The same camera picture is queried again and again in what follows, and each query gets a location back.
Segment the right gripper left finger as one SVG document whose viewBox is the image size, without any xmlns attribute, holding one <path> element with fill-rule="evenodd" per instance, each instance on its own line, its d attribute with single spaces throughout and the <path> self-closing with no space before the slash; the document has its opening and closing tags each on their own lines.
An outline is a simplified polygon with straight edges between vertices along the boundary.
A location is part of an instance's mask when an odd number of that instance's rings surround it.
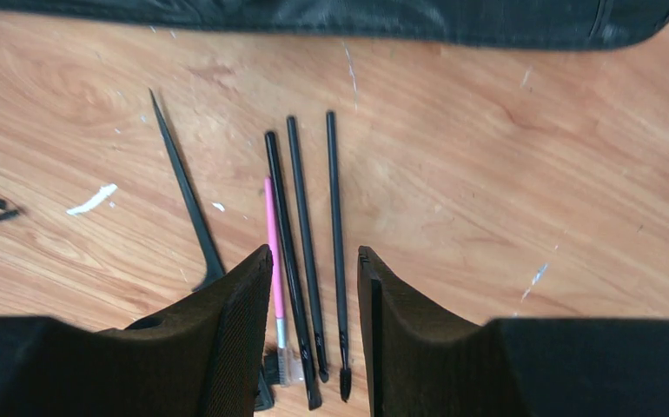
<svg viewBox="0 0 669 417">
<path fill-rule="evenodd" d="M 272 254 L 127 328 L 0 316 L 0 416 L 250 416 Z"/>
</svg>

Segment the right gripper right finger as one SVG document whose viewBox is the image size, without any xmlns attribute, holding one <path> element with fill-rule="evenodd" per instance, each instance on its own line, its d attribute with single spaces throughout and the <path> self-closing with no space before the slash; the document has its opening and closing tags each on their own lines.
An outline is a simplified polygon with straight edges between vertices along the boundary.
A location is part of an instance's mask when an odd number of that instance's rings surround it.
<svg viewBox="0 0 669 417">
<path fill-rule="evenodd" d="M 373 416 L 669 416 L 669 320 L 494 318 L 478 325 L 360 247 Z"/>
</svg>

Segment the thin black eyeliner brush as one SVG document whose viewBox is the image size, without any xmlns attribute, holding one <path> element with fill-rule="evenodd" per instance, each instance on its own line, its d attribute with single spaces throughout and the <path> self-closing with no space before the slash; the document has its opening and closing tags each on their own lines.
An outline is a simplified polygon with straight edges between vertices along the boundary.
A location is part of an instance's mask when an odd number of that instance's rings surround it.
<svg viewBox="0 0 669 417">
<path fill-rule="evenodd" d="M 347 284 L 341 221 L 341 197 L 339 186 L 336 118 L 333 110 L 328 110 L 326 113 L 326 128 L 328 139 L 328 172 L 333 236 L 335 293 L 339 346 L 342 363 L 340 371 L 340 395 L 343 402 L 348 402 L 352 389 L 352 371 L 349 366 Z"/>
</svg>

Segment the slim black shadow brush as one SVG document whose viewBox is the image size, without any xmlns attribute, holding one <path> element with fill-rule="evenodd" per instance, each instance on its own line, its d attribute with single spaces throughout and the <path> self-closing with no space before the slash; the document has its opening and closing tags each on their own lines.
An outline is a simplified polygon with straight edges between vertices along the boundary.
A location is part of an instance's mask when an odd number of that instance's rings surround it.
<svg viewBox="0 0 669 417">
<path fill-rule="evenodd" d="M 308 212 L 306 184 L 303 175 L 301 148 L 299 142 L 296 118 L 288 116 L 286 119 L 290 158 L 292 162 L 296 207 L 301 231 L 301 246 L 305 264 L 305 274 L 308 285 L 309 308 L 315 337 L 315 351 L 318 362 L 318 375 L 322 382 L 329 380 L 328 358 L 324 341 L 324 324 L 321 310 L 321 298 L 315 261 L 314 244 Z"/>
</svg>

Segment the black angled brush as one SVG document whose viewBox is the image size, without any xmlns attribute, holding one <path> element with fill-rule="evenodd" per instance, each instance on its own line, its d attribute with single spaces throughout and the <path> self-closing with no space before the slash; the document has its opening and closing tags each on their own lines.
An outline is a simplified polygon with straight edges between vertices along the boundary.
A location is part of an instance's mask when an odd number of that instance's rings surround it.
<svg viewBox="0 0 669 417">
<path fill-rule="evenodd" d="M 274 190 L 274 202 L 279 227 L 282 259 L 284 261 L 284 268 L 288 281 L 289 298 L 292 305 L 293 321 L 295 324 L 296 338 L 299 345 L 302 371 L 308 399 L 308 410 L 312 411 L 321 406 L 322 399 L 316 382 L 315 364 L 308 331 L 306 309 L 302 299 L 303 292 L 296 261 L 294 240 L 288 215 L 284 179 L 277 146 L 277 135 L 274 131 L 269 130 L 264 134 L 264 140 Z"/>
</svg>

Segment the black makeup brush roll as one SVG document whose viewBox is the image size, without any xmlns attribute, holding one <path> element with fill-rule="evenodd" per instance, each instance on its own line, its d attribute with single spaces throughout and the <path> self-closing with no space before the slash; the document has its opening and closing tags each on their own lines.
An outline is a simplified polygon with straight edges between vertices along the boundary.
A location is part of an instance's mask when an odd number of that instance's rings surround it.
<svg viewBox="0 0 669 417">
<path fill-rule="evenodd" d="M 669 24 L 669 0 L 0 1 L 0 10 L 184 30 L 550 51 L 621 49 Z"/>
</svg>

